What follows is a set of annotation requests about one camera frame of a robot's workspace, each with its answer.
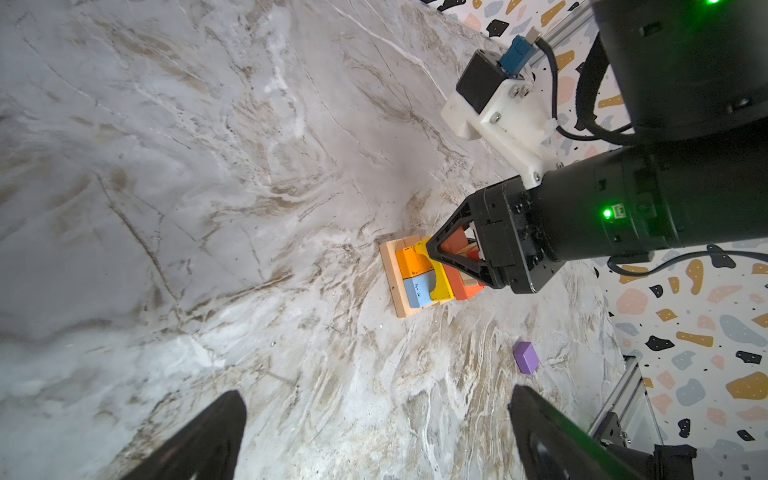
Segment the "blue wood block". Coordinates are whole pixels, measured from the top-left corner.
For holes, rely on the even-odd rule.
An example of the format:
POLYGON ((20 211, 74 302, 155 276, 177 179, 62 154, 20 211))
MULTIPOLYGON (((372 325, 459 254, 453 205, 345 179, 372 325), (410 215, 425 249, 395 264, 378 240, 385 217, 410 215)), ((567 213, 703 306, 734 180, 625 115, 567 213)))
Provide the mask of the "blue wood block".
POLYGON ((422 309, 434 303, 434 300, 431 298, 431 292, 436 286, 434 270, 404 279, 403 284, 410 308, 422 309))

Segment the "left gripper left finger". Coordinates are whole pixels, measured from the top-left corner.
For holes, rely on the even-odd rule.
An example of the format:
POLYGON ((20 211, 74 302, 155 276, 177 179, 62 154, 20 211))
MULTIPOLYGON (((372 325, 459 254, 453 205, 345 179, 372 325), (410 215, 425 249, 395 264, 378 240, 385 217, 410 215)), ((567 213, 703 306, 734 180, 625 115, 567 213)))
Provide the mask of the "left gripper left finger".
POLYGON ((232 479, 246 420, 242 396, 227 391, 124 477, 232 479))

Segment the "yellow wood block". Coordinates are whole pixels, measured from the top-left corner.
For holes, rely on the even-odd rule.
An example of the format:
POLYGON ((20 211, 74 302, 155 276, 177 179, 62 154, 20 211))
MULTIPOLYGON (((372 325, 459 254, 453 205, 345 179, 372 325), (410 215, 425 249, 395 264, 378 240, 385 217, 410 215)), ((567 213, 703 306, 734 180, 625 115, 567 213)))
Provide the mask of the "yellow wood block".
POLYGON ((444 266, 433 260, 427 250, 427 242, 430 237, 421 240, 414 246, 415 252, 427 258, 435 274, 435 286, 430 290, 430 298, 436 302, 447 302, 455 299, 453 289, 446 274, 444 266))

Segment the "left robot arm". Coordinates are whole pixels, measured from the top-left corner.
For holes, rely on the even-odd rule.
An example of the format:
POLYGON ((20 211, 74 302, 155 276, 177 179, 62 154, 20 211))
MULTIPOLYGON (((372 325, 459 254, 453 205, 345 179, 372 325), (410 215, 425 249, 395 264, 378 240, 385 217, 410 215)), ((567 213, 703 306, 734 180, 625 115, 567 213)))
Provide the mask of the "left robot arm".
MULTIPOLYGON (((651 454, 588 435, 532 388, 517 385, 508 404, 529 479, 692 479, 697 450, 656 445, 651 454)), ((167 440, 126 479, 232 479, 247 410, 230 390, 167 440)))

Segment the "orange wood block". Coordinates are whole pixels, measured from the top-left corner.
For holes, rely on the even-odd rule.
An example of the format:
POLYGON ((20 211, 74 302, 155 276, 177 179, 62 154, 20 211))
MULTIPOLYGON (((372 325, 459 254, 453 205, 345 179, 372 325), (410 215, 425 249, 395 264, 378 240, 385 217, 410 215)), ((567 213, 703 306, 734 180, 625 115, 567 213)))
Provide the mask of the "orange wood block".
POLYGON ((399 271, 403 279, 410 279, 434 270, 429 258, 416 249, 415 245, 395 252, 399 271))

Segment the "purple wood cube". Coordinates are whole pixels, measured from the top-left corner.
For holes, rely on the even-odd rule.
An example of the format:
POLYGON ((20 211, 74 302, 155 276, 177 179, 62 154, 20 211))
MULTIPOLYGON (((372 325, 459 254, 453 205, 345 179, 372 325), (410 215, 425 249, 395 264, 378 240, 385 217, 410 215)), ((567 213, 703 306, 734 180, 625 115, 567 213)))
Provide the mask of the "purple wood cube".
POLYGON ((531 342, 517 342, 513 355, 520 372, 525 375, 533 375, 540 365, 538 354, 531 342))

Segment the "red-orange wood block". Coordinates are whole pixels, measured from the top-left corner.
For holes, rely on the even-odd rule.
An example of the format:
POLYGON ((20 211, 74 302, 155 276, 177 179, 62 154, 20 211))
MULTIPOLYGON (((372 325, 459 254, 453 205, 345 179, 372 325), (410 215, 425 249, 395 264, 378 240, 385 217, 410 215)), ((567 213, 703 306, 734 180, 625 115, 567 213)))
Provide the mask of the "red-orange wood block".
MULTIPOLYGON (((470 241, 465 234, 465 230, 459 228, 442 243, 441 250, 444 253, 457 254, 458 250, 468 243, 470 243, 470 241)), ((484 284, 478 282, 473 277, 460 272, 456 268, 449 265, 445 265, 444 268, 453 289, 455 299, 458 301, 469 300, 485 288, 484 284)))

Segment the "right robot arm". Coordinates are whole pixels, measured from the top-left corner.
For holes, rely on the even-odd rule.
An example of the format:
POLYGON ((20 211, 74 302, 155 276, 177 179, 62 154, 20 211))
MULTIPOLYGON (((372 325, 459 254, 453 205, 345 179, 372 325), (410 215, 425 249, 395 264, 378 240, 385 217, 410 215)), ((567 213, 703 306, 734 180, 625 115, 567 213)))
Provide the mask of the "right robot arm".
POLYGON ((486 286, 538 292, 563 263, 606 257, 634 276, 654 253, 681 260, 767 233, 767 5, 596 1, 576 87, 590 138, 612 150, 558 162, 555 107, 531 102, 521 71, 531 31, 504 54, 478 50, 442 115, 489 142, 513 178, 468 196, 428 240, 436 262, 486 286))

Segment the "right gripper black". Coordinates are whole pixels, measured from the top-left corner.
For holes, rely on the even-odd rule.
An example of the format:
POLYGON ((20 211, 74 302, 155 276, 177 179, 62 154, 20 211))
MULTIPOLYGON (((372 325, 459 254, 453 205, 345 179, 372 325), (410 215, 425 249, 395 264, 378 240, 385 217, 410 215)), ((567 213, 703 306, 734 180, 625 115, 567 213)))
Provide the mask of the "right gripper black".
POLYGON ((693 140, 622 147, 505 181, 465 201, 427 242, 429 257, 493 289, 533 293, 526 267, 761 238, 767 234, 767 123, 693 140), (471 223, 481 260, 443 244, 471 223))

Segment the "small natural wood cube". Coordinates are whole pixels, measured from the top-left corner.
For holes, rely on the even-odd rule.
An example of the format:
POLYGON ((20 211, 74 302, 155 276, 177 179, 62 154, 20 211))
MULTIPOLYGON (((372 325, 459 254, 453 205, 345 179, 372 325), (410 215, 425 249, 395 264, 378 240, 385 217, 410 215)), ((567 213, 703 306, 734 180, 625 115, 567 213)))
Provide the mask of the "small natural wood cube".
POLYGON ((466 251, 467 251, 468 249, 470 249, 472 245, 476 245, 476 246, 479 248, 479 246, 478 246, 478 244, 477 244, 476 242, 470 242, 470 243, 468 243, 466 246, 464 246, 464 247, 462 247, 461 249, 459 249, 459 250, 458 250, 458 252, 457 252, 457 254, 458 254, 458 255, 461 255, 461 256, 463 256, 463 257, 466 257, 466 251))

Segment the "red wood cube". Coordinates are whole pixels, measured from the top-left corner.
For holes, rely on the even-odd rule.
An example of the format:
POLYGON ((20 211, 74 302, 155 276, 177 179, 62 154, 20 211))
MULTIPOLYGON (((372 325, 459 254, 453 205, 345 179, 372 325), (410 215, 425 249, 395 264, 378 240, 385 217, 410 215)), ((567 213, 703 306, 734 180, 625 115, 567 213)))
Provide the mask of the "red wood cube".
POLYGON ((470 249, 466 251, 466 257, 475 261, 481 261, 480 249, 476 245, 472 245, 470 249))

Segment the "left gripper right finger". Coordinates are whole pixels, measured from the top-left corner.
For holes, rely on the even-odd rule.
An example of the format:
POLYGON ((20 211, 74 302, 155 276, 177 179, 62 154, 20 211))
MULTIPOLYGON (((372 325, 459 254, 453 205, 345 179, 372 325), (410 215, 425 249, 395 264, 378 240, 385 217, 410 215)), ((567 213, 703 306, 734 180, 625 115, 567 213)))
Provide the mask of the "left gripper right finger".
POLYGON ((529 386, 514 387, 508 412, 529 479, 642 477, 529 386))

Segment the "natural wood plank block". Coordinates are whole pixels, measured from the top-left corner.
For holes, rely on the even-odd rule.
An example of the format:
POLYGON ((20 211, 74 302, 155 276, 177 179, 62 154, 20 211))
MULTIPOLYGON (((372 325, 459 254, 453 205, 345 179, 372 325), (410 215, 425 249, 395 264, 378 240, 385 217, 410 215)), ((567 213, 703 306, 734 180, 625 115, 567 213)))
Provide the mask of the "natural wood plank block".
MULTIPOLYGON (((405 287, 403 284, 404 279, 402 278, 401 273, 399 271, 395 252, 399 249, 415 245, 416 243, 420 242, 425 238, 428 238, 428 237, 420 237, 418 235, 412 235, 412 236, 401 238, 401 239, 387 241, 380 245, 381 259, 384 265, 385 274, 388 282, 388 288, 392 298, 392 303, 393 303, 397 317, 401 319, 408 318, 428 307, 422 308, 422 309, 412 309, 409 307, 406 292, 405 292, 405 287)), ((434 301, 434 303, 431 306, 436 304, 445 304, 448 302, 449 301, 447 302, 434 301)))

